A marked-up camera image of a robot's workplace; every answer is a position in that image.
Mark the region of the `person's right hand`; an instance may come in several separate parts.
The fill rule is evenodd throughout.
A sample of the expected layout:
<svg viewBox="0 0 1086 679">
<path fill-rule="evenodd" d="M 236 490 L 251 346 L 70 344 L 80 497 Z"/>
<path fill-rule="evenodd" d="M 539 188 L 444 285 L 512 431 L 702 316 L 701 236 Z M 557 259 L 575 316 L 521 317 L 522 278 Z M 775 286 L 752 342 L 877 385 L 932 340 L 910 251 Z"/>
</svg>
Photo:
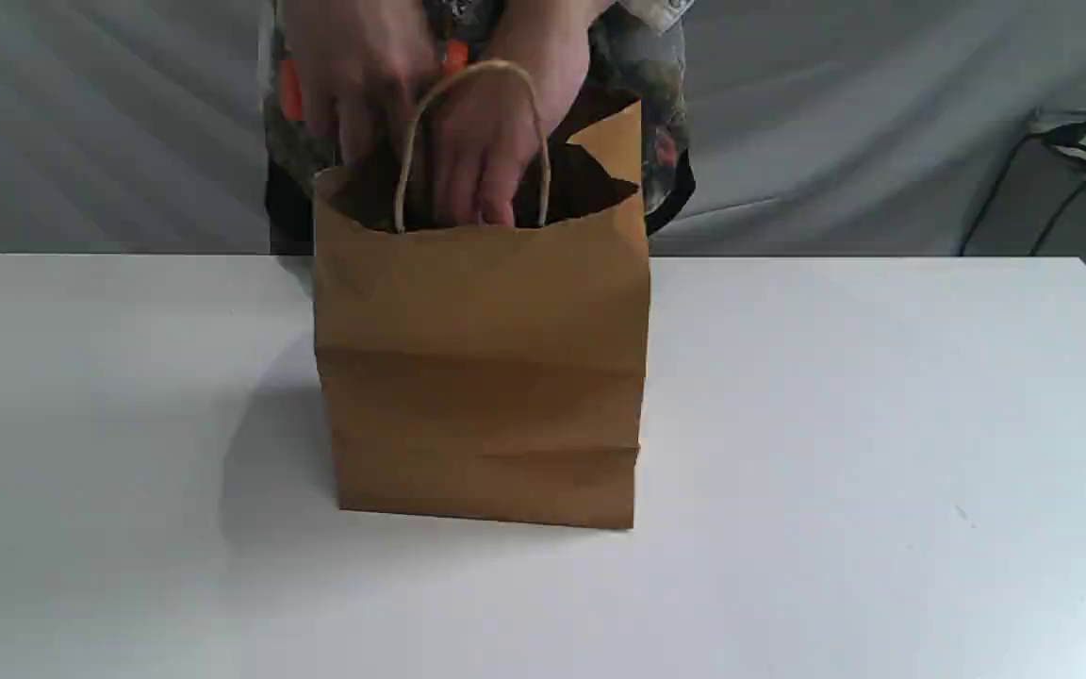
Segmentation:
<svg viewBox="0 0 1086 679">
<path fill-rule="evenodd" d="M 353 163 L 404 131 L 440 66 L 420 1 L 285 1 L 281 14 L 310 133 Z"/>
</svg>

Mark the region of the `person's left hand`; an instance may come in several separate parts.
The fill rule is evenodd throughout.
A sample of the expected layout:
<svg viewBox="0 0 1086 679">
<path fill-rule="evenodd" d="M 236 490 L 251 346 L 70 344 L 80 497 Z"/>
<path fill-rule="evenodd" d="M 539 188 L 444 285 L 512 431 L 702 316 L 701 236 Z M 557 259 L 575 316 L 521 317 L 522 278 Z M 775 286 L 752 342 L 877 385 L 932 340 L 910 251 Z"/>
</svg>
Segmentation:
<svg viewBox="0 0 1086 679">
<path fill-rule="evenodd" d="M 589 29 L 611 1 L 504 1 L 480 58 L 530 75 L 535 96 L 508 72 L 457 83 L 428 116 L 431 211 L 445 226 L 512 226 L 513 201 L 539 150 L 538 130 L 568 116 L 589 74 Z"/>
</svg>

